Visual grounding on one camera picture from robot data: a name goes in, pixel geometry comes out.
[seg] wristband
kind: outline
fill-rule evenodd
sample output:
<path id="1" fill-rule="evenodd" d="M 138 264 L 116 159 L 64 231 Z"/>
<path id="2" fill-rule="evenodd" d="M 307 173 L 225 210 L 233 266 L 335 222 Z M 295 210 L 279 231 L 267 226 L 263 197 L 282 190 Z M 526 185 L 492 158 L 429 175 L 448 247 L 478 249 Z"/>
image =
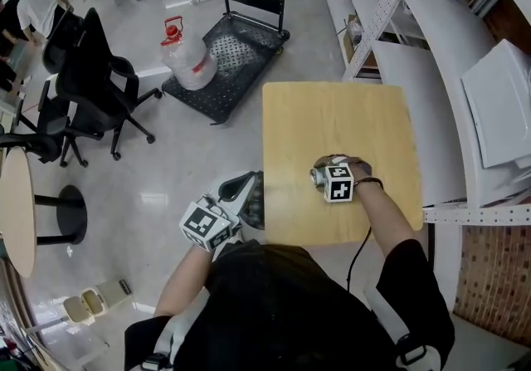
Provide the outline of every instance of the wristband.
<path id="1" fill-rule="evenodd" d="M 372 176 L 367 176 L 366 178 L 361 178 L 358 181 L 355 181 L 353 186 L 352 186 L 352 189 L 356 189 L 356 187 L 362 182 L 375 182 L 378 185 L 380 185 L 381 189 L 383 189 L 382 181 L 380 179 L 378 179 L 378 178 L 373 178 Z"/>

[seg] wooden table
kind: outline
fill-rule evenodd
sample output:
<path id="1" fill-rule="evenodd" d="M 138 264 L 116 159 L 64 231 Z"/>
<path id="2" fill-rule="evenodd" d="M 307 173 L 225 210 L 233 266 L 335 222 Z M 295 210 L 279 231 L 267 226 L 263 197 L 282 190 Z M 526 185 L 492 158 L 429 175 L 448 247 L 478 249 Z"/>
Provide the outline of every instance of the wooden table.
<path id="1" fill-rule="evenodd" d="M 56 207 L 62 236 L 37 237 L 36 204 Z M 32 274 L 37 245 L 78 244 L 86 233 L 85 201 L 79 190 L 68 185 L 58 198 L 34 195 L 27 156 L 20 147 L 11 149 L 2 165 L 0 217 L 0 232 L 9 259 L 18 273 L 26 278 Z"/>
<path id="2" fill-rule="evenodd" d="M 421 229 L 417 152 L 400 88 L 268 83 L 263 110 L 268 242 L 311 246 L 364 239 L 369 222 L 359 199 L 354 195 L 351 203 L 326 203 L 310 181 L 315 160 L 329 154 L 369 162 L 413 229 Z"/>

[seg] round table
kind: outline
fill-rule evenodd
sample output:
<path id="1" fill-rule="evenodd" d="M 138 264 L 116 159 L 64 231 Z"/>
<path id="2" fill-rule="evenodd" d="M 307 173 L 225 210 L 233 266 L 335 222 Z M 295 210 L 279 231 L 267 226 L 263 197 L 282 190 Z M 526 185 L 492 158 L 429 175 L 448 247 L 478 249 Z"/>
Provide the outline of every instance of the round table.
<path id="1" fill-rule="evenodd" d="M 56 207 L 61 236 L 37 237 L 36 204 Z M 37 246 L 79 244 L 85 238 L 87 214 L 80 191 L 68 185 L 57 198 L 34 195 L 27 156 L 20 147 L 12 148 L 2 164 L 0 217 L 0 232 L 9 259 L 18 273 L 26 278 L 32 274 Z"/>

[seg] white cube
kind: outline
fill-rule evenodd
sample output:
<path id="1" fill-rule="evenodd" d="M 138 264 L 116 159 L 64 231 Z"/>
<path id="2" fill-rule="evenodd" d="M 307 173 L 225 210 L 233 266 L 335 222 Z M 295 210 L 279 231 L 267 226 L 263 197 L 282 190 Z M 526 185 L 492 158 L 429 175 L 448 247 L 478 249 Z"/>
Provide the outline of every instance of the white cube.
<path id="1" fill-rule="evenodd" d="M 324 199 L 329 203 L 350 202 L 353 196 L 354 176 L 348 164 L 327 166 L 324 169 Z"/>
<path id="2" fill-rule="evenodd" d="M 184 236 L 206 251 L 213 251 L 231 236 L 231 223 L 197 203 L 190 203 L 179 223 Z"/>

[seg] chair backrest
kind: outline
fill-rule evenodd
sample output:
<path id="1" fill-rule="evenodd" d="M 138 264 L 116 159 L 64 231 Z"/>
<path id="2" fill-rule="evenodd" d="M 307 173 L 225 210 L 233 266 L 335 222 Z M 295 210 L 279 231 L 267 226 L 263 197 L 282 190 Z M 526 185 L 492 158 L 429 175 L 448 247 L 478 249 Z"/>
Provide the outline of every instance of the chair backrest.
<path id="1" fill-rule="evenodd" d="M 27 153 L 34 153 L 43 163 L 53 162 L 61 156 L 62 136 L 47 134 L 3 134 L 0 148 L 22 147 Z"/>
<path id="2" fill-rule="evenodd" d="M 66 11 L 51 33 L 50 39 L 42 52 L 42 64 L 52 75 L 61 70 L 66 54 L 76 45 L 81 35 L 83 19 Z"/>
<path id="3" fill-rule="evenodd" d="M 116 87 L 109 79 L 113 58 L 100 17 L 91 8 L 79 41 L 68 51 L 57 76 L 56 92 L 94 116 L 104 130 L 112 129 L 129 113 L 113 94 Z"/>

